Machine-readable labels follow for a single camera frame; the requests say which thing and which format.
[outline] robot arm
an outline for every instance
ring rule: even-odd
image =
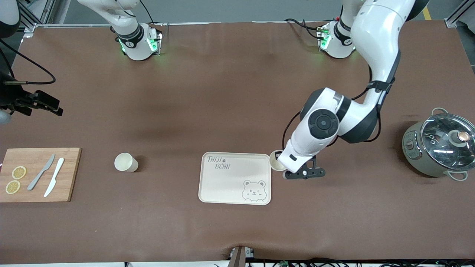
[[[16,0],[4,0],[0,9],[0,38],[12,36],[20,26],[20,11]],[[43,91],[30,93],[23,90],[23,84],[29,82],[17,81],[15,78],[0,73],[0,124],[10,122],[11,114],[17,111],[27,116],[32,109],[44,109],[58,116],[63,114],[59,107],[59,100]]]
[[[296,173],[336,136],[349,143],[366,141],[373,133],[381,106],[394,81],[399,64],[399,31],[415,0],[345,0],[337,31],[350,29],[350,41],[368,62],[372,80],[366,97],[357,103],[330,88],[314,91],[300,113],[300,123],[278,160]]]
[[[138,23],[130,11],[138,0],[77,0],[111,24],[123,52],[133,60],[145,60],[160,52],[162,34],[145,23]]]

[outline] metal frame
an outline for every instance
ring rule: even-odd
[[[55,3],[56,0],[47,0],[41,18],[38,18],[22,2],[19,2],[21,23],[25,25],[25,32],[33,32],[36,25],[47,24]]]
[[[34,18],[35,15],[33,15],[29,10],[25,11],[25,14],[31,14],[31,16]],[[272,20],[262,20],[262,21],[252,21],[253,23],[268,23],[268,22],[274,22],[274,23],[288,23],[287,21],[283,20],[278,20],[278,21],[272,21]],[[308,22],[321,22],[319,20],[312,20]],[[176,26],[176,25],[203,25],[203,24],[210,24],[210,23],[221,23],[220,21],[210,21],[210,22],[175,22],[175,23],[154,23],[154,25],[157,26]],[[25,35],[24,38],[31,38],[33,37],[33,33],[36,28],[104,28],[104,27],[110,27],[111,25],[108,23],[92,23],[92,24],[45,24],[38,22],[32,22],[29,23],[29,26],[26,27],[25,29]]]
[[[464,0],[448,18],[444,19],[447,28],[457,28],[457,21],[474,4],[475,0]]]

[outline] pot handle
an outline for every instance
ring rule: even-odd
[[[467,172],[452,172],[452,171],[445,171],[444,172],[448,177],[450,177],[454,181],[465,181],[467,180],[468,174]],[[457,179],[453,176],[453,174],[463,174],[464,177],[462,179]]]
[[[432,112],[431,112],[430,114],[433,116],[433,115],[434,115],[434,111],[436,111],[436,110],[440,110],[440,111],[442,111],[443,113],[448,113],[448,111],[447,111],[446,109],[444,109],[444,108],[442,108],[442,107],[436,107],[436,108],[434,108],[434,109],[432,110]]]

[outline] lemon slice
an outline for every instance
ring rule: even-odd
[[[17,180],[23,178],[26,174],[27,168],[23,166],[18,166],[11,172],[11,176],[13,177],[13,179]]]
[[[7,194],[14,194],[20,190],[20,182],[17,180],[10,181],[5,188]]]

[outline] rice cooker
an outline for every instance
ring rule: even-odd
[[[427,120],[416,123],[404,133],[402,149],[418,171],[465,181],[467,171],[475,167],[474,136],[473,124],[438,107]]]

